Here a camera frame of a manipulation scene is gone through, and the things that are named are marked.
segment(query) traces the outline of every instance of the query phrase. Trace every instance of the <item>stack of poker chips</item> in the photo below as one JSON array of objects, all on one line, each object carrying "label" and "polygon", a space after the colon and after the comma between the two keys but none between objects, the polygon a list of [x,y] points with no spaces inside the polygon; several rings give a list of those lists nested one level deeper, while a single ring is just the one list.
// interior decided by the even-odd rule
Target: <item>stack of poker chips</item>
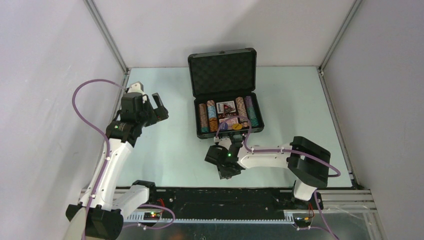
[{"label": "stack of poker chips", "polygon": [[209,117],[209,127],[211,132],[218,131],[217,111],[215,109],[215,102],[209,100],[207,104],[207,115]]},{"label": "stack of poker chips", "polygon": [[259,123],[258,118],[256,117],[255,109],[253,107],[252,97],[247,96],[244,98],[244,100],[246,101],[247,114],[249,116],[252,127],[257,127]]},{"label": "stack of poker chips", "polygon": [[[238,115],[247,118],[248,114],[246,113],[246,107],[245,107],[245,102],[243,101],[243,98],[241,96],[237,97],[235,99],[235,103],[237,104]],[[246,121],[246,119],[240,118],[240,123],[243,126],[243,128],[249,126],[248,121]]]},{"label": "stack of poker chips", "polygon": [[206,104],[199,104],[199,115],[200,115],[200,132],[208,133],[209,125],[208,125],[208,112],[206,110]]}]

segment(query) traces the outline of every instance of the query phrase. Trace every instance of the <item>robotic arm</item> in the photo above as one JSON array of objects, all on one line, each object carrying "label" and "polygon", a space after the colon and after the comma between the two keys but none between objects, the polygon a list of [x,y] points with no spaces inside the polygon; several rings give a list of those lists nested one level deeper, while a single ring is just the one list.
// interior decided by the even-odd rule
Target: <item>robotic arm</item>
[{"label": "robotic arm", "polygon": [[114,200],[118,177],[128,156],[133,151],[142,128],[154,125],[168,118],[168,110],[163,106],[157,93],[152,94],[157,108],[153,109],[149,97],[143,92],[141,82],[132,84],[121,98],[121,109],[106,128],[110,153],[106,158],[107,145],[104,144],[101,159],[87,191],[78,205],[70,204],[66,210],[69,221],[79,209],[87,207],[85,235],[101,239],[116,239],[126,219],[140,205],[149,201],[150,189],[154,183],[136,181],[123,196]]},{"label": "robotic arm", "polygon": [[317,188],[327,187],[329,168],[307,156],[329,164],[330,152],[302,136],[295,136],[293,142],[277,147],[255,146],[250,149],[228,137],[215,138],[215,145],[209,147],[205,161],[216,165],[221,179],[230,179],[241,174],[242,170],[255,167],[289,169],[298,178],[293,196],[302,201],[309,201]]}]

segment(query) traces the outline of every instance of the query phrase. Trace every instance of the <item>poker chip case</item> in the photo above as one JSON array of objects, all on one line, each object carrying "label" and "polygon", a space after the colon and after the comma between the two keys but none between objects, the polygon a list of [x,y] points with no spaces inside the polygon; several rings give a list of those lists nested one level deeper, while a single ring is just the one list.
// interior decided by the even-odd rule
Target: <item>poker chip case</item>
[{"label": "poker chip case", "polygon": [[[264,129],[258,99],[253,92],[256,86],[256,56],[253,48],[188,56],[198,138],[213,138],[220,121],[235,115],[249,118],[252,133]],[[220,137],[248,132],[248,124],[243,119],[230,121],[235,122],[224,124],[222,127],[225,128],[219,131]]]}]

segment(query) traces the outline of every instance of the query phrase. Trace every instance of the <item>white wall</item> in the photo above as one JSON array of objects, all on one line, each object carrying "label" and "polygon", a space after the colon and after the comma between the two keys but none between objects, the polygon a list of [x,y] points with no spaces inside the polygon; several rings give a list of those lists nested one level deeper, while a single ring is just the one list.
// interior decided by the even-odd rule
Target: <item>white wall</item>
[{"label": "white wall", "polygon": [[324,77],[388,239],[423,239],[424,2],[364,1]]},{"label": "white wall", "polygon": [[253,47],[258,66],[317,66],[354,0],[98,0],[129,67]]},{"label": "white wall", "polygon": [[[123,73],[81,0],[2,1],[0,32],[0,239],[61,239],[102,145],[73,91]],[[118,90],[95,84],[77,105],[105,128]]]}]

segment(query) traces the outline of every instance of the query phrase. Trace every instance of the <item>yellow poker chip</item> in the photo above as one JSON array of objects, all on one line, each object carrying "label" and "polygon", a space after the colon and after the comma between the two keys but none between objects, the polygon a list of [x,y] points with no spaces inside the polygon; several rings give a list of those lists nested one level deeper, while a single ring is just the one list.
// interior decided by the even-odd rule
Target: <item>yellow poker chip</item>
[{"label": "yellow poker chip", "polygon": [[240,123],[235,123],[231,127],[233,130],[240,130],[243,128],[243,126]]}]

